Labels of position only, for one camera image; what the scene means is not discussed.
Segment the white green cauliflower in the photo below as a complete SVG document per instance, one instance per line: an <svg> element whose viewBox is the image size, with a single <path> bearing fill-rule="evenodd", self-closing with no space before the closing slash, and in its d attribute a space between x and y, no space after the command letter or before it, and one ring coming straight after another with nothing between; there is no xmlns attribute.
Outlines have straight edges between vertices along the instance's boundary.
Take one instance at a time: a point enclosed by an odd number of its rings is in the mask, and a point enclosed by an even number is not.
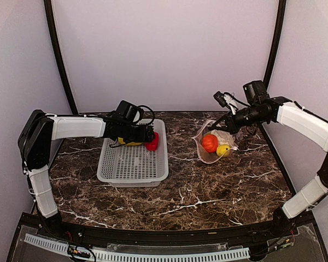
<svg viewBox="0 0 328 262"><path fill-rule="evenodd" d="M234 143L233 136L228 132L213 130L210 132L210 134L216 136L219 145L231 146Z"/></svg>

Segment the red bell pepper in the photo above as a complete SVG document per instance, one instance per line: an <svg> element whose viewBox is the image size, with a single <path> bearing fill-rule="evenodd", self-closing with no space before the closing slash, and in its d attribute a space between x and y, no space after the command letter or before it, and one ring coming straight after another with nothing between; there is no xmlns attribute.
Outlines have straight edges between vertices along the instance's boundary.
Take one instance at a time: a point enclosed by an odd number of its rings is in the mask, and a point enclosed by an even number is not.
<svg viewBox="0 0 328 262"><path fill-rule="evenodd" d="M145 143L145 147L148 151L156 151L159 144L159 135L157 132L154 133L154 139L152 142Z"/></svg>

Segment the orange bell pepper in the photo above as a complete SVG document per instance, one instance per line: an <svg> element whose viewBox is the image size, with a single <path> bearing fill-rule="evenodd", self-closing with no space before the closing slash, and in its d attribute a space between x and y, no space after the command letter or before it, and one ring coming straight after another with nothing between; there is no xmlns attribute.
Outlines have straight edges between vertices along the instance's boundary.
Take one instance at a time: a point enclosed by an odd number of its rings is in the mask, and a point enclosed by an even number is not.
<svg viewBox="0 0 328 262"><path fill-rule="evenodd" d="M202 139L202 146L208 153L216 152L219 146L216 136L207 134Z"/></svg>

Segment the clear zip top bag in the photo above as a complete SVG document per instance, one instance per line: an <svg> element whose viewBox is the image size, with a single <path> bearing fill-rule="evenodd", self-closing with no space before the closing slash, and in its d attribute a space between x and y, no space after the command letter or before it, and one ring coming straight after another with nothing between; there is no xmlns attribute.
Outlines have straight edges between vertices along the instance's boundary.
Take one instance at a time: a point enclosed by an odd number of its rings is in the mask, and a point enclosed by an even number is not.
<svg viewBox="0 0 328 262"><path fill-rule="evenodd" d="M206 120L192 137L198 158L205 164L213 164L238 150L235 138L231 134L217 129L209 130L213 123L213 120Z"/></svg>

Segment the yellow bell pepper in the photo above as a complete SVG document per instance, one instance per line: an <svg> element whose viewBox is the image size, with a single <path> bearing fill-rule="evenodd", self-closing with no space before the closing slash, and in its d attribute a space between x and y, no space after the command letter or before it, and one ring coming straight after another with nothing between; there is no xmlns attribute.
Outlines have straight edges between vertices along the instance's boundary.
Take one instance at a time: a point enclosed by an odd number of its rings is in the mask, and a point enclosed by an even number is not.
<svg viewBox="0 0 328 262"><path fill-rule="evenodd" d="M228 144L219 145L216 149L216 155L218 157L228 157L230 153L231 153L231 149Z"/></svg>

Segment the white plastic perforated basket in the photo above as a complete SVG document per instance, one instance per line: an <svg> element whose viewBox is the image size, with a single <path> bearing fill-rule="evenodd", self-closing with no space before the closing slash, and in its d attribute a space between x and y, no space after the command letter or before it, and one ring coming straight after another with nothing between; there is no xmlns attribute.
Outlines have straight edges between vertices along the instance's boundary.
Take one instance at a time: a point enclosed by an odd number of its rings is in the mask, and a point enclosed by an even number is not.
<svg viewBox="0 0 328 262"><path fill-rule="evenodd" d="M163 120L152 123L159 141L155 151L145 145L111 148L104 139L98 162L97 178L113 187L156 187L169 174L166 126Z"/></svg>

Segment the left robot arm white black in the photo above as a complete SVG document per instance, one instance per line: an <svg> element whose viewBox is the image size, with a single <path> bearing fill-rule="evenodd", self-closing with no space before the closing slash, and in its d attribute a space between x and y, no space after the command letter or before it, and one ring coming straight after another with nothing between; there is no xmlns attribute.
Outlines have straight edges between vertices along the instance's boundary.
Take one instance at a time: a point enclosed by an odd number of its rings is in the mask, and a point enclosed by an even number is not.
<svg viewBox="0 0 328 262"><path fill-rule="evenodd" d="M101 115L55 115L34 110L18 139L22 172L32 194L42 225L54 238L66 234L66 225L54 200L49 176L51 143L66 138L107 138L125 144L155 140L153 123L141 124L144 105L122 100L118 107Z"/></svg>

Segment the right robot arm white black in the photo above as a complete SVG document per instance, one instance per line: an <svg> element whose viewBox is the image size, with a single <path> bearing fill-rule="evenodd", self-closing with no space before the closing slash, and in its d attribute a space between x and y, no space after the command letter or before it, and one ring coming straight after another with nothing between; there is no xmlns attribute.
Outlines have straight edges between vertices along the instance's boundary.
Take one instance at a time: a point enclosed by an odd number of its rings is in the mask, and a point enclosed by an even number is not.
<svg viewBox="0 0 328 262"><path fill-rule="evenodd" d="M243 90L247 103L242 109L237 109L230 103L235 98L228 92L217 91L213 95L220 106L228 106L230 111L219 118L210 127L211 130L236 134L245 126L274 122L297 131L326 152L316 176L274 211L273 219L268 224L268 232L279 237L291 229L301 213L316 207L328 196L328 120L312 113L296 101L282 96L270 97L261 80L245 84Z"/></svg>

